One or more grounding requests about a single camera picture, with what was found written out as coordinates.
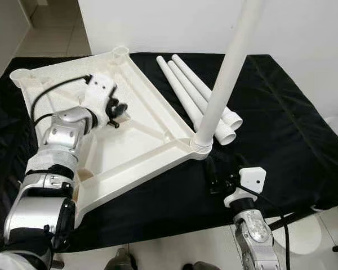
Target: white pole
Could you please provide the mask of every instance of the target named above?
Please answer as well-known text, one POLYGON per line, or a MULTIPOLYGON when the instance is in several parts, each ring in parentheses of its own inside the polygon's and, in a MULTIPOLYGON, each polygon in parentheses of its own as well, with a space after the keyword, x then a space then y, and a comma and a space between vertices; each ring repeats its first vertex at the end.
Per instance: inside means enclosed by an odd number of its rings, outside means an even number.
MULTIPOLYGON (((198 106, 202 113, 205 113, 208 102, 203 98, 203 96, 198 92, 198 90, 192 85, 192 83, 187 79, 183 72, 175 65, 173 61, 168 62, 169 68, 173 71, 179 82, 184 89, 189 94, 190 98, 198 106)), ((227 145, 234 141, 236 134, 232 128, 225 124, 222 120, 219 120, 218 126, 215 130, 215 138, 221 145, 227 145)))
MULTIPOLYGON (((175 64, 180 68, 180 70, 185 74, 185 76, 191 81, 191 83, 196 87, 197 91, 200 92, 201 96, 208 102, 210 100, 210 95, 212 91, 209 87, 191 70, 190 67, 178 56, 173 55, 171 57, 175 64)), ((242 123, 243 119, 234 112, 228 109, 228 107, 224 108, 223 113, 221 114, 221 119, 224 123, 230 125, 233 130, 238 129, 242 123)))
POLYGON ((187 94, 183 86, 180 84, 178 79, 175 77, 174 73, 171 71, 171 69, 165 62, 164 58, 162 56, 158 56, 157 62, 160 68, 162 69, 165 77, 169 81, 170 86, 173 88, 180 103, 184 107, 184 110, 189 115, 189 118, 191 119, 194 125, 194 130, 197 131, 202 121, 203 114, 201 113, 199 108, 196 106, 196 104, 193 102, 193 100, 189 97, 189 95, 187 94))
POLYGON ((196 151, 207 152, 211 149, 210 142, 247 56, 250 37, 259 20, 263 3, 264 0, 244 0, 233 40, 226 50, 207 111, 191 142, 196 151))

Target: pipe end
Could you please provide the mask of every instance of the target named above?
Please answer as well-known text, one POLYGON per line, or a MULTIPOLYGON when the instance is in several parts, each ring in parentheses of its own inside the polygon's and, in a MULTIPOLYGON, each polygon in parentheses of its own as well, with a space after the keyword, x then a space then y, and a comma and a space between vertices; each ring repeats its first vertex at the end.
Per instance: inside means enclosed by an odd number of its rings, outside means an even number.
POLYGON ((234 111, 223 114, 221 116, 221 119, 234 131, 236 131, 243 124, 243 119, 234 111))
POLYGON ((177 55, 177 54, 172 55, 171 58, 172 58, 173 60, 175 60, 175 59, 180 59, 180 58, 179 58, 179 55, 177 55))
POLYGON ((161 56, 161 55, 158 55, 156 59, 157 59, 158 62, 159 61, 165 61, 163 56, 161 56))
POLYGON ((230 126, 223 121, 219 121, 219 124, 215 130, 215 138, 221 145, 228 145, 235 140, 236 133, 230 126))

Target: tiled floor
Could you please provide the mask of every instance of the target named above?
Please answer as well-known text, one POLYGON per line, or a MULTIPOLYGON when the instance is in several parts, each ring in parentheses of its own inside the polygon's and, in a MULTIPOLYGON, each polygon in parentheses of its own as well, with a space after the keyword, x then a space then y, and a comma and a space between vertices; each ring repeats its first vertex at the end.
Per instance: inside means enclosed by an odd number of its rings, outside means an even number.
POLYGON ((65 57, 90 55, 77 0, 50 0, 31 16, 31 28, 16 56, 65 57))
MULTIPOLYGON (((338 211, 336 208, 317 215, 322 230, 319 248, 308 255, 291 254, 293 270, 338 270, 338 211)), ((185 263, 199 260, 212 263, 221 270, 241 270, 241 255, 234 239, 234 226, 206 229, 183 235, 131 243, 124 246, 137 260, 139 270, 181 270, 185 263)), ((64 270, 102 270, 119 247, 108 247, 79 253, 60 254, 64 270)), ((274 250, 285 270, 285 250, 277 243, 274 250)))

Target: robotic arm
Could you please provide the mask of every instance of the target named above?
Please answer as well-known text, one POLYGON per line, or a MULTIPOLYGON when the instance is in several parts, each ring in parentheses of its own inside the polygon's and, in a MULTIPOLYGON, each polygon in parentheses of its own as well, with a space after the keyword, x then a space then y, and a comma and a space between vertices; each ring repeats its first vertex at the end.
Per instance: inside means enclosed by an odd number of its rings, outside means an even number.
POLYGON ((90 77, 82 106, 53 115, 42 146, 28 161, 19 194, 6 218, 5 246, 12 257, 25 258, 34 268, 50 269, 54 252, 69 245, 74 228, 75 202, 72 200, 83 136, 113 120, 127 105, 113 97, 114 82, 106 75, 90 77))
MULTIPOLYGON (((5 245, 0 250, 25 269, 49 270, 54 252, 65 250, 74 228, 72 200, 74 174, 82 138, 94 128, 109 124, 115 128, 127 105, 113 97, 116 85, 107 76, 96 74, 87 82, 81 106, 53 115, 42 146, 28 161, 19 194, 6 219, 5 245)), ((260 193, 266 172, 262 168, 239 171, 241 186, 260 193)), ((254 206, 256 196, 243 189, 232 190, 224 200, 234 212, 235 237, 241 247, 245 270, 279 270, 273 250, 273 235, 254 206)))
MULTIPOLYGON (((239 171, 241 186, 260 194, 266 171, 261 167, 243 168, 239 171)), ((242 251, 245 270, 280 270, 273 250, 273 234, 260 210, 255 208, 252 195, 241 188, 224 199, 226 207, 234 213, 235 237, 242 251)))

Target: black cable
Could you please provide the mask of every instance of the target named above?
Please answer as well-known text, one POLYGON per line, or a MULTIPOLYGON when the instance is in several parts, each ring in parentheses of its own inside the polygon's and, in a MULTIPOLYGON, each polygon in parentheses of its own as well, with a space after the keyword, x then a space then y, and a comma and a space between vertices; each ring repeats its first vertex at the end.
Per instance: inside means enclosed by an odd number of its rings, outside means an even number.
POLYGON ((272 207, 274 207, 281 220, 282 220, 282 223, 283 223, 283 226, 284 226, 284 234, 285 234, 285 237, 286 237, 286 267, 287 267, 287 270, 290 270, 291 269, 291 264, 290 264, 290 247, 289 247, 289 230, 288 230, 288 224, 286 223, 285 219, 284 219, 284 215, 283 215, 283 212, 282 210, 274 203, 272 203, 269 199, 267 199, 265 196, 263 196, 262 194, 259 194, 253 190, 250 190, 249 188, 246 188, 246 187, 243 187, 241 184, 237 184, 237 187, 241 188, 242 190, 254 195, 254 196, 257 196, 259 198, 262 198, 264 201, 266 201, 268 204, 270 204, 272 207))
POLYGON ((39 122, 40 122, 41 120, 43 120, 44 118, 47 118, 47 117, 53 116, 53 115, 54 115, 54 114, 44 114, 44 115, 40 116, 37 120, 35 120, 35 122, 34 122, 34 127, 36 127, 37 124, 39 124, 39 122))
POLYGON ((40 98, 42 98, 44 95, 48 94, 50 91, 54 90, 57 87, 60 87, 60 86, 62 86, 64 84, 67 84, 67 83, 74 82, 76 80, 85 79, 86 83, 89 83, 91 77, 92 77, 92 75, 84 75, 84 76, 76 77, 76 78, 73 78, 73 79, 65 80, 65 81, 63 81, 61 83, 58 83, 58 84, 55 84, 52 87, 50 87, 50 88, 46 89, 45 91, 43 91, 41 94, 39 94, 39 96, 37 96, 35 98, 35 100, 34 100, 34 102, 32 104, 32 107, 30 109, 30 118, 32 119, 32 121, 35 121, 35 119, 34 119, 35 106, 38 103, 38 101, 40 100, 40 98))

